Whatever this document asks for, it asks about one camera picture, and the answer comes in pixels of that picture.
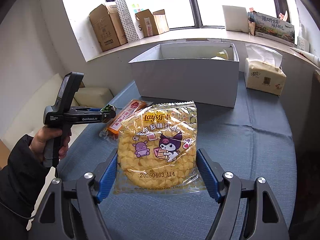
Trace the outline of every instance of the purple cartoon character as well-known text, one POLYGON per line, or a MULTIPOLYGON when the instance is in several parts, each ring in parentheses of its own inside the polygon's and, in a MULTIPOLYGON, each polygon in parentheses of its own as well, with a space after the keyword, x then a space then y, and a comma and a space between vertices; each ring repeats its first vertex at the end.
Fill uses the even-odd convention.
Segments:
POLYGON ((132 145, 136 148, 136 152, 134 154, 138 158, 150 154, 150 149, 147 148, 147 141, 134 143, 132 145))
POLYGON ((176 134, 175 136, 171 137, 166 137, 163 134, 160 136, 160 141, 159 141, 159 147, 167 152, 163 153, 164 155, 167 155, 169 159, 167 162, 172 162, 177 159, 178 154, 178 149, 181 146, 181 141, 182 141, 182 134, 181 132, 176 134))

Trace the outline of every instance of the device screen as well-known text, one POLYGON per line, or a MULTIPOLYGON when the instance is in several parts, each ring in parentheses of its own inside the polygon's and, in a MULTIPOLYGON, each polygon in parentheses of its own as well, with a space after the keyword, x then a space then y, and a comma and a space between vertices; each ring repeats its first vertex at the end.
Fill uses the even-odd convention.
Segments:
POLYGON ((61 84, 61 87, 60 87, 60 90, 59 90, 59 93, 58 93, 58 98, 62 98, 62 95, 64 93, 64 90, 66 89, 66 86, 67 86, 67 83, 68 83, 68 80, 69 80, 69 76, 66 76, 63 81, 62 81, 62 84, 61 84))

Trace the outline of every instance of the silver screw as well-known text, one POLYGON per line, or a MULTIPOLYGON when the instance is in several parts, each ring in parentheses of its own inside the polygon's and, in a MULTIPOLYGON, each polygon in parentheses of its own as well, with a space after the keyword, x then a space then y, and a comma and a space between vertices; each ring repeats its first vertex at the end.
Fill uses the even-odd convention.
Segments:
POLYGON ((87 172, 87 173, 84 175, 84 177, 85 177, 86 179, 91 179, 91 178, 93 177, 93 173, 92 173, 92 172, 87 172))
POLYGON ((51 181, 51 183, 52 183, 52 184, 58 184, 60 181, 61 181, 61 179, 59 179, 59 178, 54 178, 54 179, 51 181))
POLYGON ((233 173, 230 172, 230 171, 227 171, 227 172, 224 174, 224 176, 225 176, 226 178, 228 178, 228 179, 232 179, 232 178, 233 178, 233 173))
POLYGON ((260 182, 261 184, 266 182, 266 179, 264 177, 259 177, 258 178, 258 182, 260 182))

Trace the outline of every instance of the tissue pack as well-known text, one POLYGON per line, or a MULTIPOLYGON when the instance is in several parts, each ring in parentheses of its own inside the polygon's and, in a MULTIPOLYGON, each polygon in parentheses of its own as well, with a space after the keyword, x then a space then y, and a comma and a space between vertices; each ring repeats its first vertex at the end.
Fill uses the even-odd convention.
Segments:
POLYGON ((282 55, 275 50, 246 44, 244 79, 246 88, 281 95, 286 75, 281 69, 282 55))

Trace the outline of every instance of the sofa armrest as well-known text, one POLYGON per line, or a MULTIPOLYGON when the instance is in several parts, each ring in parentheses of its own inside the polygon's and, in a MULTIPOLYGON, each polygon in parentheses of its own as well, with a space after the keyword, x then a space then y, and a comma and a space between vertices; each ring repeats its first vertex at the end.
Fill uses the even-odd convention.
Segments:
POLYGON ((75 99, 80 106, 103 108, 113 98, 108 88, 79 88, 75 99))

